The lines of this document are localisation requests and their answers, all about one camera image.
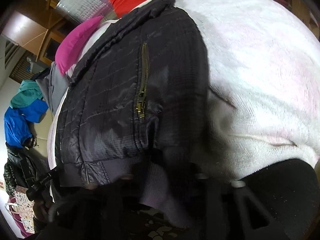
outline gray garment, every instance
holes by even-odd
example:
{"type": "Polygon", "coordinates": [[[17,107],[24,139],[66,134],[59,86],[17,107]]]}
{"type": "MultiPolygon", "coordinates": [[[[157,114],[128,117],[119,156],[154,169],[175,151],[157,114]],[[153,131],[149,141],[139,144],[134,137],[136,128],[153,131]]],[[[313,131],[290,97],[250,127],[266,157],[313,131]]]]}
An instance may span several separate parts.
{"type": "Polygon", "coordinates": [[[49,75],[44,79],[36,80],[44,100],[50,110],[56,114],[61,98],[68,88],[69,81],[66,75],[61,76],[56,62],[52,62],[49,75]]]}

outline bubble wrap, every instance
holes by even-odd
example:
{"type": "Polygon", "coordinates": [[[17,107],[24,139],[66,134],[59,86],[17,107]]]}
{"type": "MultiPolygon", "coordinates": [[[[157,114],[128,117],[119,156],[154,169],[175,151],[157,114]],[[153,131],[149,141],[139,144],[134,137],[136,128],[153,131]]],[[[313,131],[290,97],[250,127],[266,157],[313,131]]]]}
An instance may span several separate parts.
{"type": "Polygon", "coordinates": [[[56,9],[78,23],[98,15],[107,19],[108,15],[115,15],[109,0],[60,0],[56,9]]]}

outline teal garment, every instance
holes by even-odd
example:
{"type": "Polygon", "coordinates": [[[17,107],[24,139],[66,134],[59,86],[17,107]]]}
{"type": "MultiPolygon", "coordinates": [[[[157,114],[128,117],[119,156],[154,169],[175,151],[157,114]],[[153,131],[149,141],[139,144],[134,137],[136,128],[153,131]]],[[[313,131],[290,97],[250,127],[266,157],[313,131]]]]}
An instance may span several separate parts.
{"type": "Polygon", "coordinates": [[[30,106],[36,99],[42,99],[42,93],[36,81],[23,80],[18,93],[11,99],[11,108],[30,106]]]}

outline pink pillow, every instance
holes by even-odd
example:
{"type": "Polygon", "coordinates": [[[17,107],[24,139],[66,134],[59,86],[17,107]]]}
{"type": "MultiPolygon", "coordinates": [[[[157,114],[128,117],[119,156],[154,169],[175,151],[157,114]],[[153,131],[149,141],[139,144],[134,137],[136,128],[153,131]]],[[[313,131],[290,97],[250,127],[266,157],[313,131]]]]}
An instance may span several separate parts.
{"type": "Polygon", "coordinates": [[[91,34],[98,28],[103,16],[98,16],[78,25],[62,41],[56,52],[56,63],[61,75],[76,62],[81,50],[91,34]]]}

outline magenta bag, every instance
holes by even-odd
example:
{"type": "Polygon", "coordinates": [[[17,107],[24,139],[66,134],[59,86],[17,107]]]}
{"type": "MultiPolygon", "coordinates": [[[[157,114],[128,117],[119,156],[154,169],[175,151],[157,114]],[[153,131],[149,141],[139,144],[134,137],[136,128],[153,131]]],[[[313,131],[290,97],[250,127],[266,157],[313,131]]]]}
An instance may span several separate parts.
{"type": "Polygon", "coordinates": [[[7,204],[5,204],[5,208],[12,215],[14,221],[16,222],[18,228],[20,229],[20,232],[21,232],[22,236],[24,238],[26,238],[28,236],[31,236],[32,234],[26,232],[26,230],[24,229],[23,223],[21,222],[21,217],[20,217],[19,213],[15,212],[13,210],[13,208],[12,208],[13,205],[12,204],[15,204],[15,203],[16,203],[15,197],[9,198],[7,204]]]}

